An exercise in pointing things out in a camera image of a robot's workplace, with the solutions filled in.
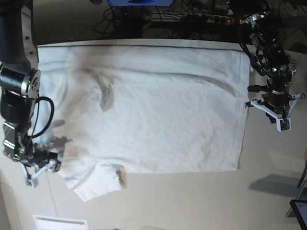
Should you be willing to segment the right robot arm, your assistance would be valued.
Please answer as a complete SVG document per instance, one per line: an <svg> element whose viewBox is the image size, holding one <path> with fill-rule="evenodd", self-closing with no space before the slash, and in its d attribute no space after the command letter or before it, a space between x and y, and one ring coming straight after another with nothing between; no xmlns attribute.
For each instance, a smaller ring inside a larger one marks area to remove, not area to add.
<svg viewBox="0 0 307 230"><path fill-rule="evenodd" d="M57 153L33 143L51 125L55 106L48 97L39 95L41 72L33 35L33 2L0 2L0 115L4 119L3 153L23 168L36 172L58 172L61 162ZM39 103L50 104L50 116L42 131L34 133L31 122Z"/></svg>

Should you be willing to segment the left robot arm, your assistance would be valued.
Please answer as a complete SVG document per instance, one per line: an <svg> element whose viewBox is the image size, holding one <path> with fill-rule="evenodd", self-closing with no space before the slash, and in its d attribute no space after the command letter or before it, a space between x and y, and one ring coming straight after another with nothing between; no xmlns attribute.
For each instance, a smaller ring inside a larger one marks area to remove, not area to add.
<svg viewBox="0 0 307 230"><path fill-rule="evenodd" d="M246 106L264 111L271 123L288 130L294 107L289 102L296 103L300 97L289 93L296 67L280 44L278 18L265 0L231 0L229 5L238 23L242 50L252 68L267 78L266 85L248 86L249 92L264 94L260 100L251 100Z"/></svg>

